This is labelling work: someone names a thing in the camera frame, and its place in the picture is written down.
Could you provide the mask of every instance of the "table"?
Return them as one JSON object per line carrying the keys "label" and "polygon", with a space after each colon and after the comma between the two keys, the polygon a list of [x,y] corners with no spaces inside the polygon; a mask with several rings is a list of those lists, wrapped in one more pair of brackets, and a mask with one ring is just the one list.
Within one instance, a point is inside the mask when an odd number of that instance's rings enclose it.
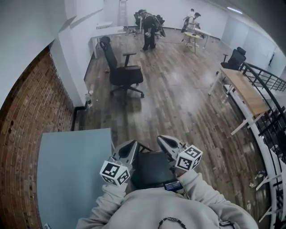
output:
{"label": "table", "polygon": [[190,43],[190,38],[194,38],[194,41],[195,41],[195,54],[196,54],[196,38],[201,39],[201,37],[198,36],[198,35],[193,35],[192,33],[189,33],[189,32],[185,32],[185,35],[187,35],[189,37],[189,42],[188,43]]}
{"label": "table", "polygon": [[206,35],[206,43],[205,43],[205,46],[203,47],[203,48],[206,48],[206,44],[207,44],[207,41],[209,40],[210,33],[206,32],[206,31],[203,31],[203,30],[200,30],[198,28],[194,28],[194,30],[199,32],[200,34],[205,34]]}
{"label": "table", "polygon": [[97,30],[100,30],[100,29],[104,29],[104,28],[108,28],[112,25],[112,22],[111,21],[105,21],[105,22],[102,22],[102,23],[98,23],[97,24]]}
{"label": "table", "polygon": [[110,129],[44,133],[37,196],[42,227],[75,228],[103,194],[99,172],[111,155]]}
{"label": "table", "polygon": [[241,72],[226,68],[220,68],[220,74],[210,88],[208,92],[209,95],[211,95],[216,83],[222,75],[227,77],[231,82],[231,85],[227,90],[227,94],[229,94],[231,90],[235,89],[250,110],[248,117],[246,117],[246,119],[231,133],[231,135],[234,135],[248,122],[249,127],[256,123],[263,114],[269,110],[269,107],[263,101],[262,96],[255,90],[252,84]]}
{"label": "table", "polygon": [[94,56],[96,59],[97,59],[97,51],[96,51],[97,38],[101,38],[104,36],[122,35],[126,33],[123,30],[124,30],[123,26],[117,26],[117,27],[103,28],[103,29],[95,30],[93,32],[91,39],[93,41],[93,50],[94,50]]}

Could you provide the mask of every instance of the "ladder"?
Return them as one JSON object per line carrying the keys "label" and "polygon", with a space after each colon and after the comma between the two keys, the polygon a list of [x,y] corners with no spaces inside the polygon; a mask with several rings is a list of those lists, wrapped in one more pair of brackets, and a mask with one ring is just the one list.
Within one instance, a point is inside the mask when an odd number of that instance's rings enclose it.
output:
{"label": "ladder", "polygon": [[127,0],[119,0],[119,25],[126,26],[128,28],[127,21]]}

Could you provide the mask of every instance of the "necklace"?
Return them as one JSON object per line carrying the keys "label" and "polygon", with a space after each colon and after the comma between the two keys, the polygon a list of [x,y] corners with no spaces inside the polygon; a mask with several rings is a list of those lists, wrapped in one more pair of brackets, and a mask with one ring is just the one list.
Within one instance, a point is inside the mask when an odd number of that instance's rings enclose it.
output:
{"label": "necklace", "polygon": [[185,226],[185,224],[183,224],[181,220],[176,219],[176,218],[172,218],[172,217],[167,217],[167,218],[162,219],[162,220],[160,221],[160,223],[159,223],[158,229],[159,229],[160,226],[161,226],[165,221],[167,221],[167,220],[168,220],[168,221],[171,221],[171,222],[176,222],[176,223],[180,224],[180,226],[181,226],[183,229],[187,229],[186,226]]}

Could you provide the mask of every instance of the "gray table top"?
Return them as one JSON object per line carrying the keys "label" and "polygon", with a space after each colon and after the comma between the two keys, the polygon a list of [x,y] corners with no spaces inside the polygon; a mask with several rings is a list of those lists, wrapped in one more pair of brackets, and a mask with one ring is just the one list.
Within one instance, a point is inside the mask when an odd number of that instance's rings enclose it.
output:
{"label": "gray table top", "polygon": [[42,226],[75,228],[102,195],[99,175],[111,155],[110,129],[44,133],[37,174]]}

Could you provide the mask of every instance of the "hoodie sleeve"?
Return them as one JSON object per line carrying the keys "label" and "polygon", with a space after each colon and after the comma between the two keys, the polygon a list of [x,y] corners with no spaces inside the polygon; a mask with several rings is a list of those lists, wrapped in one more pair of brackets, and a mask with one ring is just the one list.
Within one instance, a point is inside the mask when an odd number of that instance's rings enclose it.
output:
{"label": "hoodie sleeve", "polygon": [[97,206],[91,210],[89,218],[79,219],[76,229],[100,229],[108,223],[111,216],[119,209],[123,198],[125,197],[125,189],[127,183],[120,187],[112,185],[103,185],[103,196],[97,198]]}
{"label": "hoodie sleeve", "polygon": [[190,200],[195,200],[211,208],[222,221],[230,221],[235,229],[258,229],[255,220],[243,208],[227,201],[203,179],[201,173],[188,171],[178,178],[188,193]]}

